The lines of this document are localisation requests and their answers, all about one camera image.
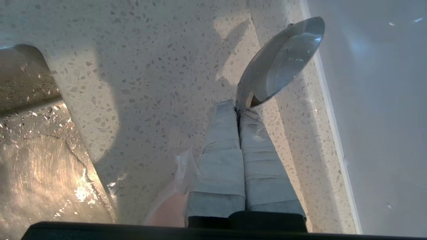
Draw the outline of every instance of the speckled stone surface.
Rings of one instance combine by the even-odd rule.
[[[249,6],[261,44],[266,43],[289,23],[303,20],[300,3],[296,0],[249,0]],[[288,153],[281,158],[288,173],[295,172],[297,175],[298,183],[292,184],[300,187],[297,194],[304,201],[303,207],[312,224],[312,231],[355,233],[313,60],[293,82],[275,96],[275,101],[280,116],[275,124],[283,126],[289,144],[289,148],[276,148]],[[272,138],[277,134],[276,129],[268,129]]]
[[[0,2],[0,46],[44,55],[120,223],[200,153],[207,112],[259,50],[246,1]]]
[[[43,53],[119,222],[142,224],[173,156],[200,153],[209,108],[234,98],[260,43],[301,19],[297,1],[3,0],[0,46]],[[350,233],[312,64],[302,76],[258,111],[308,228]]]

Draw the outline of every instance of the stainless steel surface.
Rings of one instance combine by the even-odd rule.
[[[237,108],[255,107],[282,90],[305,67],[323,39],[325,22],[309,18],[268,41],[250,61],[237,86]]]
[[[40,221],[115,221],[42,54],[0,50],[0,239]]]

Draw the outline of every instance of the terrazzo floor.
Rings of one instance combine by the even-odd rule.
[[[243,0],[0,2],[0,46],[43,53],[123,224],[142,224],[175,155],[199,155],[207,112],[235,97],[258,37]],[[258,110],[307,211],[281,104]]]

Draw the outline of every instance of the white wall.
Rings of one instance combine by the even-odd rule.
[[[363,234],[427,237],[427,1],[307,6]]]

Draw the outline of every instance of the wet surface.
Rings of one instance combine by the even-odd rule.
[[[40,221],[114,222],[40,52],[29,46],[2,51],[0,239],[20,239]]]

